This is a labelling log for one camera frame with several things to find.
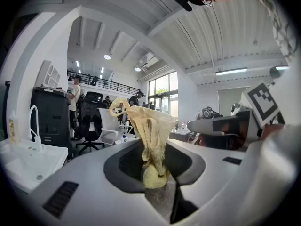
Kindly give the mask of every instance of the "window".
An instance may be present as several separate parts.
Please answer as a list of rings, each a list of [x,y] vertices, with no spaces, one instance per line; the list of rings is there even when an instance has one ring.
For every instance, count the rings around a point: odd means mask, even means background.
[[[155,105],[155,110],[170,114],[178,119],[178,97],[177,72],[150,81],[148,101]]]

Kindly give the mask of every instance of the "yellow cloth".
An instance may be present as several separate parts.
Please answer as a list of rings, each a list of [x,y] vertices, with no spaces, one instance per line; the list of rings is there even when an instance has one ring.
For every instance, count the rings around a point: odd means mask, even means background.
[[[123,103],[126,111],[116,114],[114,108]],[[163,165],[166,142],[175,118],[169,114],[144,107],[132,106],[125,98],[116,98],[110,106],[110,114],[119,116],[127,113],[128,117],[144,144],[142,160],[147,169],[143,175],[146,188],[163,187],[169,177],[168,169]]]

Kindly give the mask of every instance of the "white bottle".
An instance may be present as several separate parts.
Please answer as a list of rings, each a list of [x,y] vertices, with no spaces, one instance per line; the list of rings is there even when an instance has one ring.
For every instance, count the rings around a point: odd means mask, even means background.
[[[125,134],[123,134],[122,138],[120,139],[121,143],[125,143],[128,141],[128,138],[126,137]]]
[[[21,142],[18,128],[18,119],[15,111],[13,111],[9,117],[9,138],[12,144],[18,144]]]

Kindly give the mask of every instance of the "green tree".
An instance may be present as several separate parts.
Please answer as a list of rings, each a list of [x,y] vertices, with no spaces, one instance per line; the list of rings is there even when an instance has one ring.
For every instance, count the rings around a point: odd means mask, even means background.
[[[157,95],[157,94],[162,94],[162,93],[164,93],[164,92],[168,92],[168,88],[164,88],[164,89],[160,89],[160,88],[159,88],[159,89],[157,89],[157,90],[156,90],[156,95]]]

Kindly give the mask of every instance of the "white faucet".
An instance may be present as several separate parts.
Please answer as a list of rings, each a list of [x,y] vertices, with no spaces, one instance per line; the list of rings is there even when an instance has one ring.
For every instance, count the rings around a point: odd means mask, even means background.
[[[37,133],[36,134],[30,127],[30,118],[32,116],[32,111],[33,109],[36,109],[36,123],[37,123]],[[32,134],[31,132],[36,135],[34,137],[34,142],[36,143],[37,147],[39,148],[40,151],[43,151],[43,146],[42,146],[42,142],[41,142],[41,137],[40,137],[40,132],[39,132],[39,115],[38,115],[38,109],[35,105],[33,105],[31,108],[30,108],[30,111],[29,111],[29,131],[28,131],[28,137],[30,140],[32,140]]]

